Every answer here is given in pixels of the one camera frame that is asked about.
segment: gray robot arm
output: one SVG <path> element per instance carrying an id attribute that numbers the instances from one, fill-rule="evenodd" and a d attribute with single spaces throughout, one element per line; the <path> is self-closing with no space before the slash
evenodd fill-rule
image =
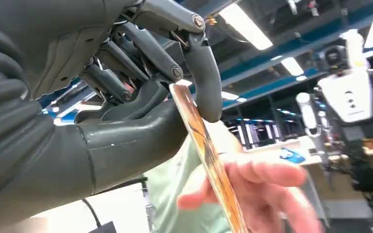
<path id="1" fill-rule="evenodd" d="M 145 99 L 149 96 L 161 99 L 168 93 L 158 82 L 146 81 L 135 101 L 110 110 L 129 111 L 129 116 L 114 118 L 115 114 L 109 114 L 108 119 L 99 123 L 55 127 L 52 119 L 41 113 L 36 101 L 27 100 L 31 88 L 23 67 L 34 65 L 29 62 L 33 53 L 19 43 L 19 36 L 0 27 L 0 226 L 115 186 L 169 159 L 180 148 L 187 132 L 172 101 L 149 105 L 147 110 L 135 111 L 136 114 L 131 112 L 133 105 L 148 105 Z M 204 39 L 202 31 L 187 37 L 194 36 Z M 215 121 L 221 111 L 215 60 L 205 43 L 195 48 L 189 41 L 189 47 L 187 60 L 188 52 L 201 51 L 203 56 L 200 61 L 187 62 L 188 65 L 207 66 L 212 74 L 218 74 L 196 80 L 197 89 L 209 88 L 216 94 L 212 99 L 215 108 L 207 114 L 203 112 L 207 119 Z M 194 68 L 190 68 L 191 72 L 198 74 Z M 214 83 L 215 88 L 208 87 L 208 83 Z M 197 101 L 202 111 L 206 103 Z"/>

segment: black cable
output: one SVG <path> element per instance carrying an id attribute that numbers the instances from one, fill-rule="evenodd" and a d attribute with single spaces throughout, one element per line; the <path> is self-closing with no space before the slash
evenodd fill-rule
<path id="1" fill-rule="evenodd" d="M 101 225 L 101 222 L 99 222 L 99 218 L 98 218 L 98 216 L 96 215 L 94 208 L 92 208 L 92 205 L 89 204 L 89 202 L 88 202 L 85 198 L 82 199 L 82 201 L 83 201 L 83 202 L 88 206 L 88 208 L 90 209 L 92 215 L 94 216 L 95 222 L 97 223 L 97 227 L 98 227 L 98 228 L 101 227 L 101 226 L 102 226 L 102 225 Z"/>

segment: green shirt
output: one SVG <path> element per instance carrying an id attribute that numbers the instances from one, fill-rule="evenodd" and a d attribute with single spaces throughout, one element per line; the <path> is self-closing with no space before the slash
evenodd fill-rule
<path id="1" fill-rule="evenodd" d="M 176 205 L 191 172 L 201 164 L 195 145 L 188 137 L 170 160 L 145 173 L 151 204 L 154 233 L 228 233 L 228 221 L 217 204 L 204 204 L 194 211 Z"/>

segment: white robot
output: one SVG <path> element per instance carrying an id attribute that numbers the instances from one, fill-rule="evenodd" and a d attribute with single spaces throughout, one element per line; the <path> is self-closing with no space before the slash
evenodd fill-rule
<path id="1" fill-rule="evenodd" d="M 363 139 L 373 138 L 373 70 L 362 52 L 362 36 L 354 32 L 343 39 L 345 47 L 331 46 L 319 54 L 317 65 L 329 75 L 318 81 L 313 94 L 300 93 L 296 100 L 327 177 L 334 171 L 350 174 L 354 190 L 363 193 L 373 212 L 373 169 L 363 149 Z M 325 112 L 319 111 L 317 98 Z M 335 167 L 325 144 L 347 155 L 351 168 Z"/>

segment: ceiling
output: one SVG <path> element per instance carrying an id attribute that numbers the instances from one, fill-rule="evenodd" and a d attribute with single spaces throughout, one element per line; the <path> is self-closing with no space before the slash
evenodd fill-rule
<path id="1" fill-rule="evenodd" d="M 305 75 L 309 79 L 315 78 L 319 73 L 311 62 L 313 54 L 323 46 L 339 43 L 339 34 L 347 29 L 360 29 L 359 32 L 365 38 L 373 21 L 373 0 L 339 0 L 339 4 L 347 8 L 349 13 L 344 21 L 341 20 L 339 8 L 334 4 L 336 0 L 317 0 L 320 13 L 317 17 L 306 7 L 309 0 L 299 2 L 297 15 L 292 13 L 287 0 L 241 0 L 238 5 L 273 43 L 269 49 L 260 51 L 217 15 L 219 10 L 232 2 L 236 0 L 184 0 L 181 4 L 216 20 L 215 25 L 207 24 L 206 33 L 221 72 L 223 91 L 240 95 L 248 101 L 297 83 L 295 77 L 280 63 L 281 59 L 272 58 L 294 57 Z M 176 54 L 176 46 L 171 46 L 162 38 L 158 40 L 165 44 L 176 61 L 181 60 Z M 185 64 L 181 66 L 188 73 Z M 79 91 L 71 91 L 75 85 L 72 83 L 65 90 L 44 96 L 40 100 L 42 106 L 49 108 L 60 105 L 60 108 L 67 109 L 78 98 L 88 98 L 91 90 L 85 88 L 84 83 L 79 84 L 82 85 Z M 54 100 L 62 103 L 51 104 Z M 224 108 L 239 104 L 236 101 L 225 101 Z"/>

